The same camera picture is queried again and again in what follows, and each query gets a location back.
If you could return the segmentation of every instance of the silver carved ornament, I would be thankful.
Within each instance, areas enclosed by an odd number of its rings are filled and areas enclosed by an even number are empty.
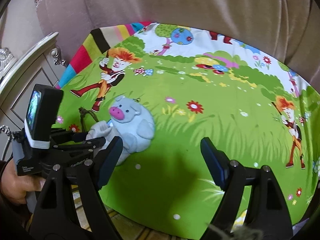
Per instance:
[[[7,143],[5,144],[5,147],[4,147],[2,156],[1,156],[1,161],[4,161],[4,158],[5,158],[5,155],[6,155],[7,151],[8,151],[9,145],[10,145],[10,143],[12,141],[12,132],[10,131],[9,126],[1,125],[0,126],[0,134],[1,133],[5,133],[8,136]]]
[[[50,51],[50,54],[54,59],[54,64],[55,65],[60,65],[61,64],[61,65],[65,66],[66,61],[64,59],[62,59],[62,57],[61,57],[61,49],[58,46],[56,46],[54,49],[52,49]]]
[[[12,59],[13,55],[8,48],[0,49],[0,71],[2,71]]]

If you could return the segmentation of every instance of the pig's pink snout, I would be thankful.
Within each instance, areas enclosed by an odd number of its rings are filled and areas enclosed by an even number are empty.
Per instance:
[[[119,109],[118,107],[111,107],[109,109],[109,114],[114,117],[117,120],[123,120],[124,119],[124,113],[122,112],[121,109]]]

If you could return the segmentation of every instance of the mauve curtain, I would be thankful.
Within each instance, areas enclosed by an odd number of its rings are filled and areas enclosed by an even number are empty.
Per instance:
[[[312,0],[36,0],[44,34],[70,61],[90,30],[139,21],[233,37],[285,62],[320,91],[320,10]]]

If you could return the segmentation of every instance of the pig's ear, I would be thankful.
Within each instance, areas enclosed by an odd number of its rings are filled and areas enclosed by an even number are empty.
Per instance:
[[[116,101],[120,101],[122,98],[125,98],[125,96],[124,95],[120,95],[120,96],[118,96],[118,97],[116,97]]]
[[[141,105],[137,102],[132,102],[130,106],[135,110],[135,115],[139,115],[141,113]]]

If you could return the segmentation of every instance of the cartoon print bedsheet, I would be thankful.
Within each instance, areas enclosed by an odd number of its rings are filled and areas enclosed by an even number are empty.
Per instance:
[[[100,191],[106,205],[155,230],[199,239],[224,194],[200,153],[208,136],[229,159],[269,165],[292,223],[300,220],[320,175],[320,95],[303,78],[240,41],[177,25],[152,23],[105,49],[62,87],[56,125],[79,131],[81,106],[109,121],[124,95],[148,109],[156,127],[150,147],[116,167]],[[239,217],[249,196],[248,187]]]

